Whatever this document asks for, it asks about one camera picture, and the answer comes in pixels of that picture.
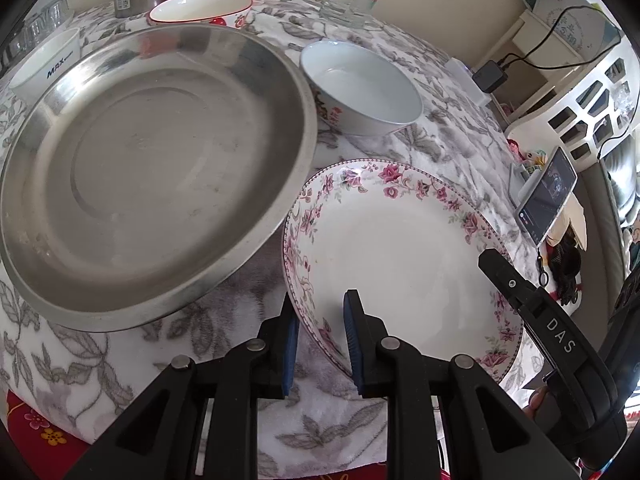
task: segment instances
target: white ceramic plate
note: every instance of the white ceramic plate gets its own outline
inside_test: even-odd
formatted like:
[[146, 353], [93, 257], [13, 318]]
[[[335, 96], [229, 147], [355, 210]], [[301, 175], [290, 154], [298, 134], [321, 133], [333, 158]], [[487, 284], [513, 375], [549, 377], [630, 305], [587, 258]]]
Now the white ceramic plate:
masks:
[[313, 176], [287, 216], [283, 262], [298, 317], [351, 374], [342, 298], [424, 355], [474, 357], [499, 382], [518, 353], [522, 320], [478, 269], [485, 248], [508, 253], [484, 217], [437, 178], [359, 159]]

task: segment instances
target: white bowl with red rim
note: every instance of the white bowl with red rim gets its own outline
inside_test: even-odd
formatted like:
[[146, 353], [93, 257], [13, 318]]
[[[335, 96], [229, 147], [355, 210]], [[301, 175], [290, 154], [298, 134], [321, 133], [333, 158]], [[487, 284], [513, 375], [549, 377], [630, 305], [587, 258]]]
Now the white bowl with red rim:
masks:
[[167, 0], [151, 9], [151, 23], [210, 23], [241, 28], [253, 0]]

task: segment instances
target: table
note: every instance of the table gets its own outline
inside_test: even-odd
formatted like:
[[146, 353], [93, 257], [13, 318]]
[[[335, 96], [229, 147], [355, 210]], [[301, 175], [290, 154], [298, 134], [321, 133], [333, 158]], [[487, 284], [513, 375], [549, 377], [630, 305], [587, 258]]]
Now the table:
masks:
[[[399, 28], [373, 20], [351, 30], [318, 17], [317, 0], [272, 0], [255, 6], [246, 30], [298, 62], [307, 44], [347, 40], [391, 60], [415, 83], [424, 115], [383, 138], [345, 138], [319, 122], [314, 170], [365, 156], [412, 164], [466, 194], [494, 227], [516, 268], [535, 280], [536, 252], [513, 219], [508, 177], [513, 160], [489, 111], [476, 107], [444, 63], [446, 54]], [[118, 34], [145, 27], [113, 17], [113, 4], [78, 14], [85, 56]], [[24, 104], [0, 82], [0, 162], [25, 118]], [[0, 383], [63, 431], [93, 442], [177, 354], [197, 362], [224, 355], [276, 316], [285, 294], [276, 232], [228, 280], [181, 311], [117, 333], [80, 333], [49, 324], [18, 297], [0, 269]], [[502, 386], [516, 396], [543, 358], [525, 333]], [[383, 461], [385, 401], [361, 399], [301, 331], [295, 380], [286, 400], [258, 404], [258, 472], [298, 478]]]

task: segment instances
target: ceramic bowl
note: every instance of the ceramic bowl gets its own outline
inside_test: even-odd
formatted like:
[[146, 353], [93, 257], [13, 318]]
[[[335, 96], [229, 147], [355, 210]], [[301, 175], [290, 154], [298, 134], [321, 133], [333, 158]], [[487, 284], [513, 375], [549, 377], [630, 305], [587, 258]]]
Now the ceramic bowl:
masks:
[[253, 0], [167, 0], [149, 13], [149, 22], [210, 23], [241, 28]]
[[41, 44], [15, 73], [9, 88], [33, 105], [45, 90], [80, 60], [80, 29], [70, 28]]
[[366, 48], [344, 41], [305, 47], [300, 68], [320, 117], [347, 135], [383, 136], [414, 123], [422, 99], [400, 69]]

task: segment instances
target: white plastic container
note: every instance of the white plastic container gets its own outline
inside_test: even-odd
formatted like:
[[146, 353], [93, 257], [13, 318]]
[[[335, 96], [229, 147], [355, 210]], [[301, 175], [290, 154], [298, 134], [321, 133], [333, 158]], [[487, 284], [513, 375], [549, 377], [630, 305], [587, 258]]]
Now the white plastic container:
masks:
[[70, 28], [41, 44], [24, 61], [9, 83], [10, 90], [28, 106], [80, 60], [80, 29]]
[[462, 89], [466, 92], [469, 99], [471, 99], [476, 105], [484, 107], [491, 102], [491, 96], [489, 94], [485, 94], [478, 88], [478, 85], [472, 79], [471, 71], [462, 61], [452, 57], [444, 66], [449, 70], [449, 72], [451, 72], [451, 75], [460, 83], [460, 86], [462, 86]]

